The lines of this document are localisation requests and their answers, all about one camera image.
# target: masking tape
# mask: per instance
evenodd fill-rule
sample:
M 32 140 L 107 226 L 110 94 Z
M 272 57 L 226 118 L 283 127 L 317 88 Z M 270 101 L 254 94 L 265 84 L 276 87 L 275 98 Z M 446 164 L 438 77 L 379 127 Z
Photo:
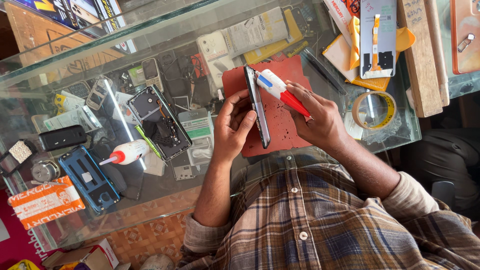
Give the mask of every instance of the masking tape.
M 361 102 L 364 99 L 366 99 L 367 96 L 374 95 L 374 94 L 383 97 L 385 99 L 385 101 L 387 102 L 387 116 L 385 117 L 385 119 L 383 119 L 383 121 L 380 124 L 378 124 L 376 126 L 373 126 L 373 127 L 368 127 L 366 123 L 363 123 L 360 120 L 359 107 L 360 107 Z M 383 92 L 383 91 L 370 91 L 370 92 L 366 92 L 366 93 L 361 94 L 355 100 L 355 102 L 353 103 L 353 107 L 352 107 L 353 121 L 355 121 L 355 123 L 357 123 L 357 125 L 361 126 L 362 128 L 369 129 L 369 130 L 376 130 L 376 129 L 385 128 L 386 126 L 388 126 L 388 124 L 390 124 L 392 119 L 395 117 L 395 114 L 396 114 L 395 100 L 393 99 L 393 97 L 390 94 L 388 94 L 386 92 Z

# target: man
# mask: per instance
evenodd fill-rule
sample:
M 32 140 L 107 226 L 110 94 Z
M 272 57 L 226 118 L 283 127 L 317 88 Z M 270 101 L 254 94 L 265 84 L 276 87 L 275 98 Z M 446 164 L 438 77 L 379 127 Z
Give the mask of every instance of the man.
M 480 269 L 469 219 L 360 146 L 334 102 L 286 83 L 314 120 L 284 108 L 315 147 L 248 166 L 230 188 L 256 114 L 247 90 L 228 98 L 178 268 Z

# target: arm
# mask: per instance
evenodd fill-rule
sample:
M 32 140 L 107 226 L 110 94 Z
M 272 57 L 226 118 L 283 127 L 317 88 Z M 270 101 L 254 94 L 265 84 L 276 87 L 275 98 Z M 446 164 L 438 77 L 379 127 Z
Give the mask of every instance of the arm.
M 230 215 L 230 168 L 255 123 L 248 90 L 229 97 L 215 121 L 215 147 L 193 219 L 206 227 L 221 227 Z
M 303 103 L 315 119 L 305 121 L 305 117 L 296 110 L 284 106 L 292 115 L 298 135 L 340 162 L 358 189 L 380 199 L 388 197 L 398 185 L 400 174 L 348 135 L 335 102 L 297 83 L 286 83 L 287 90 Z

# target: label sticker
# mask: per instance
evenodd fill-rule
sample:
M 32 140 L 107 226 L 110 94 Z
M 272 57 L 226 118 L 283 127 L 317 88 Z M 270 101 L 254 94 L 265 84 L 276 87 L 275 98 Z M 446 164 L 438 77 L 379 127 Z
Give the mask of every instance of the label sticker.
M 90 174 L 90 172 L 84 172 L 82 173 L 82 178 L 84 179 L 85 183 L 88 183 L 90 181 L 92 181 L 93 177 L 92 175 Z

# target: glue tube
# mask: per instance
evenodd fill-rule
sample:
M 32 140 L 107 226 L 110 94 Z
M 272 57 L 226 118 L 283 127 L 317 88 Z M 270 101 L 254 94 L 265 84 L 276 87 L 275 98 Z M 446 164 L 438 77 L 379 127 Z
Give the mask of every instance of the glue tube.
M 109 162 L 127 165 L 145 156 L 149 152 L 150 147 L 148 146 L 147 142 L 145 142 L 143 139 L 138 139 L 115 147 L 113 152 L 110 154 L 110 158 L 100 162 L 99 165 Z
M 305 115 L 306 117 L 311 118 L 310 113 L 303 106 L 303 104 L 298 100 L 292 93 L 287 90 L 287 85 L 271 72 L 269 69 L 263 70 L 261 73 L 255 71 L 255 74 L 258 76 L 257 84 L 265 89 L 272 96 L 276 97 L 283 103 L 289 105 L 294 110 Z

